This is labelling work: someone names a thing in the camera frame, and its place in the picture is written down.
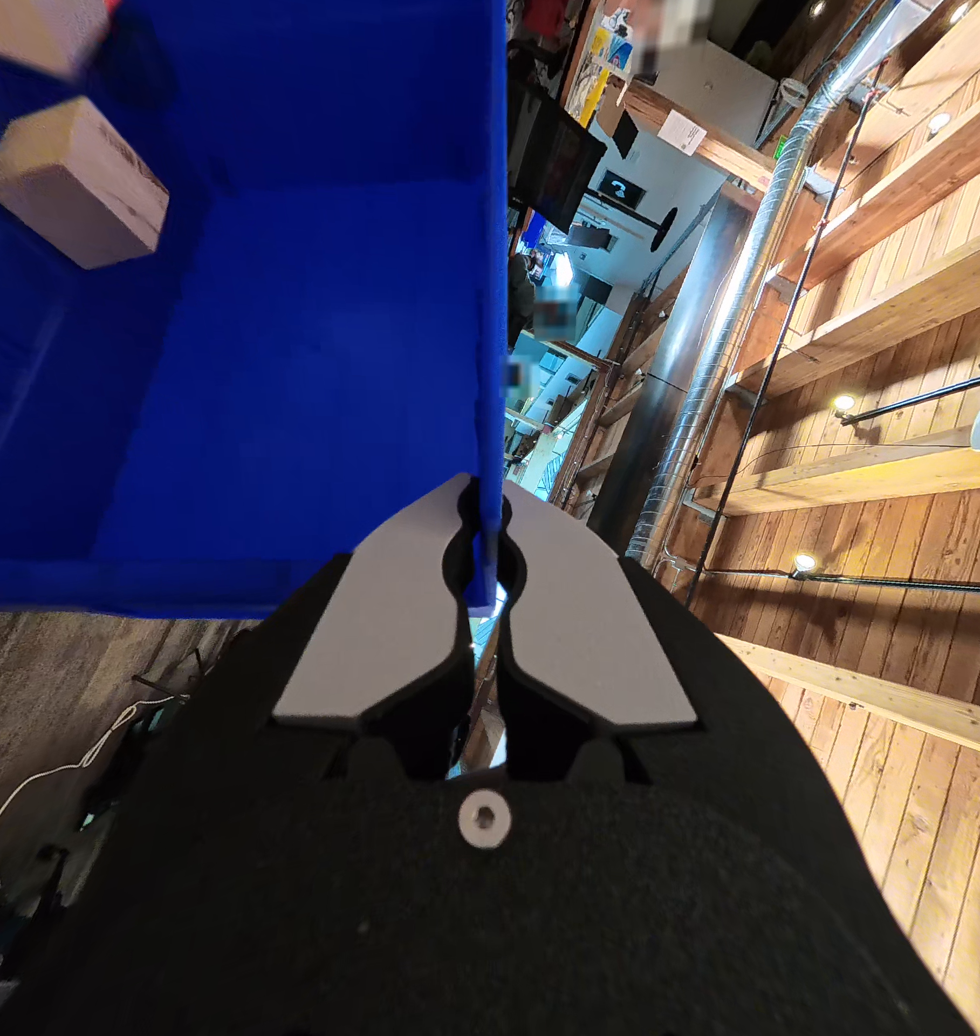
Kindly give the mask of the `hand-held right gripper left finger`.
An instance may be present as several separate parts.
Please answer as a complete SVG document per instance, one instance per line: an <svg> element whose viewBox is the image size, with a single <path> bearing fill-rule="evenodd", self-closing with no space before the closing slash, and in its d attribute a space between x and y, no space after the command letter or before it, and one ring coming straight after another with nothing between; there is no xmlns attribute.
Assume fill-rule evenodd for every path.
<svg viewBox="0 0 980 1036"><path fill-rule="evenodd" d="M467 577L450 574L451 546L471 560L460 508L472 483L457 473L378 525L356 546L285 689L279 724L361 732L405 706L417 733L454 733L473 691Z"/></svg>

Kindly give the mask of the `silver ventilation duct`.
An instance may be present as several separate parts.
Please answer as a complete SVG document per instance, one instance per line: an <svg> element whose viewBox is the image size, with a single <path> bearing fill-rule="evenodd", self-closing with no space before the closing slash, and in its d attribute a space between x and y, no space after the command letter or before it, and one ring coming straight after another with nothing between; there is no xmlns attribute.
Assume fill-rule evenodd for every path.
<svg viewBox="0 0 980 1036"><path fill-rule="evenodd" d="M626 548L626 556L633 562L651 568L661 551L696 449L748 329L768 263L791 218L795 200L803 186L824 124L865 74L880 66L932 10L932 2L885 2L851 46L847 55L807 100L792 125L725 291L716 304L714 320L690 388L678 411L661 464Z"/></svg>

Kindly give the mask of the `black mesh office chair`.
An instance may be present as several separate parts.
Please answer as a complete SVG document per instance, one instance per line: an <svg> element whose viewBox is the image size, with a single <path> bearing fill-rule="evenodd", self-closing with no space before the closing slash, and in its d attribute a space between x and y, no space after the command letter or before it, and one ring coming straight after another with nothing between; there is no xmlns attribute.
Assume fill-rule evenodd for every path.
<svg viewBox="0 0 980 1036"><path fill-rule="evenodd" d="M508 79L508 198L571 230L606 144L538 85Z"/></svg>

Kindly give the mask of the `blue plastic bin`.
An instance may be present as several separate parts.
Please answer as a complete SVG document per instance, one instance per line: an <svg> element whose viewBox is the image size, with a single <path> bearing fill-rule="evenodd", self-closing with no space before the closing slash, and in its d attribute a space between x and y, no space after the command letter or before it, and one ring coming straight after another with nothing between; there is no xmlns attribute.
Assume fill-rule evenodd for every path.
<svg viewBox="0 0 980 1036"><path fill-rule="evenodd" d="M86 270L0 205L0 611L261 618L501 447L503 2L122 2L79 82L169 192Z"/></svg>

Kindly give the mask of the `black track light bar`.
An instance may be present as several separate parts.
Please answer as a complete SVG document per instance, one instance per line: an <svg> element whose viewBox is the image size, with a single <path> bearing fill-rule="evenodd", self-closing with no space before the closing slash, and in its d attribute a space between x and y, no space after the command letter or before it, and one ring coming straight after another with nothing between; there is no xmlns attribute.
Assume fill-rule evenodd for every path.
<svg viewBox="0 0 980 1036"><path fill-rule="evenodd" d="M798 565L786 574L788 579L831 585L832 587L848 587L858 589L904 589L923 592L944 592L945 594L979 595L980 582L949 581L939 579L916 579L894 577L847 576L844 574L824 573L813 568L801 568Z"/></svg>
<svg viewBox="0 0 980 1036"><path fill-rule="evenodd" d="M878 418L886 418L887 415L897 413L906 409L921 406L923 404L935 403L939 400L963 394L965 392L980 388L980 363L977 366L979 374L974 377L968 378L963 381L958 381L939 387L936 390L931 390L922 394L916 394L905 399L895 401L893 403L887 403L874 407L872 409L859 410L856 407L858 401L856 398L849 395L841 395L836 397L832 402L833 416L840 423L842 427L853 427L862 424L866 421L873 421Z"/></svg>

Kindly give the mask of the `pile of wooden cubes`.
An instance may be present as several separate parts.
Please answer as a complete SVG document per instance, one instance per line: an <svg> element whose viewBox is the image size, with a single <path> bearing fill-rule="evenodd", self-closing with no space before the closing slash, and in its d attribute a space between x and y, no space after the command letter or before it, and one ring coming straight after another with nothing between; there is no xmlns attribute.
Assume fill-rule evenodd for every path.
<svg viewBox="0 0 980 1036"><path fill-rule="evenodd" d="M0 1L0 58L71 86L118 2ZM169 191L82 93L10 121L0 136L0 205L82 269L155 253Z"/></svg>

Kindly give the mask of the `wooden column with paper notice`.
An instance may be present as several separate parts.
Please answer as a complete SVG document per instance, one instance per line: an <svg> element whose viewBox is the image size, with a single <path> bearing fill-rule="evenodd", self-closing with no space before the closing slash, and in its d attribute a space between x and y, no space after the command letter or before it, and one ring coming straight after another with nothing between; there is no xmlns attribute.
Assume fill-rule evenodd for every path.
<svg viewBox="0 0 980 1036"><path fill-rule="evenodd" d="M688 159L705 162L760 193L771 186L775 160L648 86L633 81L622 85L615 105Z"/></svg>

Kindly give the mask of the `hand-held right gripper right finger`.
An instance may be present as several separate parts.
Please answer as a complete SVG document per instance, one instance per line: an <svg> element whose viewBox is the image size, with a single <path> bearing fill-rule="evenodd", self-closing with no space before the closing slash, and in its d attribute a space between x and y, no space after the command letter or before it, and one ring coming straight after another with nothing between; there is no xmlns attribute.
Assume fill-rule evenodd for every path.
<svg viewBox="0 0 980 1036"><path fill-rule="evenodd" d="M514 482L501 560L510 653L519 677L617 732L693 726L698 716L652 629L618 554Z"/></svg>

